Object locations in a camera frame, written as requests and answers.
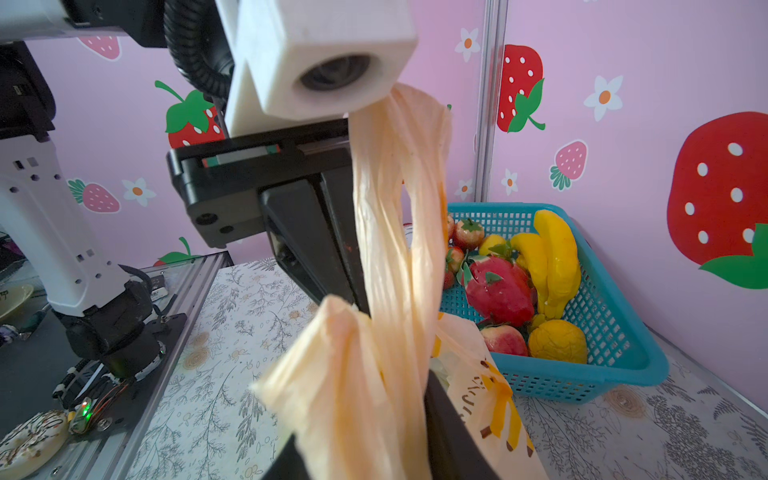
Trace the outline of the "teal plastic basket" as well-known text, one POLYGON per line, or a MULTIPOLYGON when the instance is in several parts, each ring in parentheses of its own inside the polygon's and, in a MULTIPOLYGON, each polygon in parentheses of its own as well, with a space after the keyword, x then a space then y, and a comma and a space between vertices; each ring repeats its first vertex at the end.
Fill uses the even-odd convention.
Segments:
POLYGON ((509 238, 534 233, 534 214, 559 215, 574 236, 582 281, 564 319, 585 334, 588 362, 573 364, 494 353, 492 359, 515 393, 539 399, 584 404, 619 385, 656 386, 669 374, 669 362, 648 328, 630 306, 575 221, 560 207, 543 203, 450 203, 456 220, 469 217, 488 233, 509 238))

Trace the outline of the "small yellow banana bunch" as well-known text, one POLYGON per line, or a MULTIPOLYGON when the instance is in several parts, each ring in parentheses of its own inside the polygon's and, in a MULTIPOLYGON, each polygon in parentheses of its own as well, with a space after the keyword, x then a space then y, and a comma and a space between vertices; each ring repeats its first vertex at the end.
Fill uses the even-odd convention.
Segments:
POLYGON ((565 220, 551 210, 537 211, 533 225, 535 233, 516 234, 510 246, 537 290, 539 313, 562 319, 581 284, 577 243, 565 220))

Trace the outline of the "yellow lemon fake fruit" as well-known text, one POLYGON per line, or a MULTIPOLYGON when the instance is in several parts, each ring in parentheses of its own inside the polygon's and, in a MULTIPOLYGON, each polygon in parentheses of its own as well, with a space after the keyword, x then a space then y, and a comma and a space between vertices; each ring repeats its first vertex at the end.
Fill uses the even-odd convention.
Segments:
POLYGON ((584 332, 565 320, 549 320, 541 324, 528 338, 533 358, 586 364, 588 346, 584 332))

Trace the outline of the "red dragon fruit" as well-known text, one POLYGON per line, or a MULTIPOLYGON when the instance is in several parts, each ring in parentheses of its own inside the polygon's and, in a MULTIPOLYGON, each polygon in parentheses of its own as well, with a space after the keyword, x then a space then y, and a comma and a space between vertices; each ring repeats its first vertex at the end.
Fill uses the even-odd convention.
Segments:
POLYGON ((535 308, 527 274, 498 257, 472 261, 465 284, 468 304, 492 325, 522 327, 533 319, 535 308))

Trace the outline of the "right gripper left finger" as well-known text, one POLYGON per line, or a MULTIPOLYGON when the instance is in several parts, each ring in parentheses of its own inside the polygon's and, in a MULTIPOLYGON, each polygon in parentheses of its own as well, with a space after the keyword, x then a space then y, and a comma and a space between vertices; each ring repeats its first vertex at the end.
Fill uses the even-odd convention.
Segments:
POLYGON ((273 464, 262 477, 263 480, 310 480, 304 460, 296 445, 296 436, 292 434, 273 464))

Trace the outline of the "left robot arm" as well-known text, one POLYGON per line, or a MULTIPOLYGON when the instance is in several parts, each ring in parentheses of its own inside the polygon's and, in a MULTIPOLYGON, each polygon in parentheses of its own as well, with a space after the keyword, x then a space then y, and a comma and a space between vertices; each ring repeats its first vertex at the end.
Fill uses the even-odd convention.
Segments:
POLYGON ((211 247, 266 232, 314 300, 367 305, 354 237, 352 113, 384 97, 417 33, 404 1, 5 1, 1 5, 1 223, 36 269, 72 351, 142 378, 166 346, 146 325, 151 285, 98 246, 89 197, 62 175, 55 102, 34 38, 124 32, 164 48, 192 85, 170 129, 223 129, 167 156, 211 247))

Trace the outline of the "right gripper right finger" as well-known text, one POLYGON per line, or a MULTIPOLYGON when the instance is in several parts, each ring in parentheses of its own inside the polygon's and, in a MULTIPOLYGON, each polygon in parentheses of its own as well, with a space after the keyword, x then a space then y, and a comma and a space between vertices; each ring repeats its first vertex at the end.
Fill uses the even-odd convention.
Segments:
POLYGON ((428 460, 433 479, 498 479, 434 372, 424 395, 428 460))

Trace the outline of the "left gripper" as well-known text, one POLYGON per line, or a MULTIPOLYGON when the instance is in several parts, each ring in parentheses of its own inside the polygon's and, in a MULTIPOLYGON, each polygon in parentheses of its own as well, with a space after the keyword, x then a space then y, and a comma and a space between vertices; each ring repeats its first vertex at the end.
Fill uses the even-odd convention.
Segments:
POLYGON ((278 266, 310 299, 336 295, 368 314, 350 155, 302 150, 347 134, 347 120, 323 121, 172 149, 166 161, 207 246, 262 233, 265 220, 278 266))

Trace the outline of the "aluminium rail frame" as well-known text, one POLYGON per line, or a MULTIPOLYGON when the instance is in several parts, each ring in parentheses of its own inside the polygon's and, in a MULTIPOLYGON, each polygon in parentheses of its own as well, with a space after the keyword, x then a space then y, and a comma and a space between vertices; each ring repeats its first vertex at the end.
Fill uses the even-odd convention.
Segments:
MULTIPOLYGON (((133 342, 99 362, 119 379, 135 376, 159 355, 158 341, 146 330, 147 324, 155 319, 185 314, 186 327, 147 409, 136 424, 128 429, 111 430, 105 436, 96 438, 76 438, 70 435, 59 452, 33 473, 32 478, 126 478, 213 280, 221 268, 231 263, 229 254, 217 253, 149 269, 149 277, 164 277, 169 289, 168 295, 144 308, 148 317, 133 342)), ((11 372, 14 384, 4 389, 3 394, 10 399, 14 409, 25 414, 61 408, 53 400, 52 392, 68 369, 81 360, 72 351, 62 322, 55 314, 48 313, 33 334, 30 349, 15 355, 11 372)))

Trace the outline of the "white sprinkled donut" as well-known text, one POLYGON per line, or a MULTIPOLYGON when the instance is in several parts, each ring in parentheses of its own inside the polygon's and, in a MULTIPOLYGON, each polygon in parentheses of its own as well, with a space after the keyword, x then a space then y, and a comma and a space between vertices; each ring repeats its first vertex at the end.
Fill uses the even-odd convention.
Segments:
POLYGON ((37 472, 69 439, 68 414, 40 412, 1 441, 1 479, 17 480, 37 472))

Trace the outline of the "beige plastic bag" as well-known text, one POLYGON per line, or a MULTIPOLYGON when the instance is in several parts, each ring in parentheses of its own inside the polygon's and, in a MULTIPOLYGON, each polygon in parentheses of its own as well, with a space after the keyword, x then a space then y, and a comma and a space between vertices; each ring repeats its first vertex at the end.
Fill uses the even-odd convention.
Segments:
POLYGON ((449 109, 404 85, 348 118, 368 314, 325 297, 252 386, 311 479, 433 479, 424 395, 434 372, 498 479, 546 472, 478 329, 440 309, 449 109))

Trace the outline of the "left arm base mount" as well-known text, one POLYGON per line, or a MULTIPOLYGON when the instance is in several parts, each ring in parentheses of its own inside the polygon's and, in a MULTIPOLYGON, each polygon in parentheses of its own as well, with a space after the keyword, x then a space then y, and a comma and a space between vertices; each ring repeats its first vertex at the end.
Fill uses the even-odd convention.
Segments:
POLYGON ((81 360, 69 368, 52 398, 64 410, 70 434, 96 438, 134 426, 170 364, 186 324, 183 313, 150 321, 146 330, 158 341, 159 355, 133 377, 119 379, 95 360, 81 360))

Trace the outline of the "strawberry fake fruit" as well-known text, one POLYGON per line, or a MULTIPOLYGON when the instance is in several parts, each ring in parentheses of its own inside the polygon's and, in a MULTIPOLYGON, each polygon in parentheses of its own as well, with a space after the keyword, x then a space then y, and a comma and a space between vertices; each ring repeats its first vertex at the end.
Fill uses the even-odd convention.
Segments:
POLYGON ((483 226, 470 217, 458 220, 453 232, 453 245, 463 251, 478 249, 485 239, 483 226))
POLYGON ((465 252, 461 248, 453 245, 449 246, 445 257, 446 270, 452 274, 457 274, 461 269, 464 258, 465 252))

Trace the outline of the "red peach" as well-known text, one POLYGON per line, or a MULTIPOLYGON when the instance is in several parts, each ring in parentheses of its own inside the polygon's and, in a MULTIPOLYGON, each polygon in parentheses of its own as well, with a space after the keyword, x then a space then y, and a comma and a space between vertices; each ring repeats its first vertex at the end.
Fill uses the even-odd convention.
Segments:
POLYGON ((529 349, 523 335, 510 325, 487 327, 480 331, 487 349, 491 353, 529 356, 529 349))

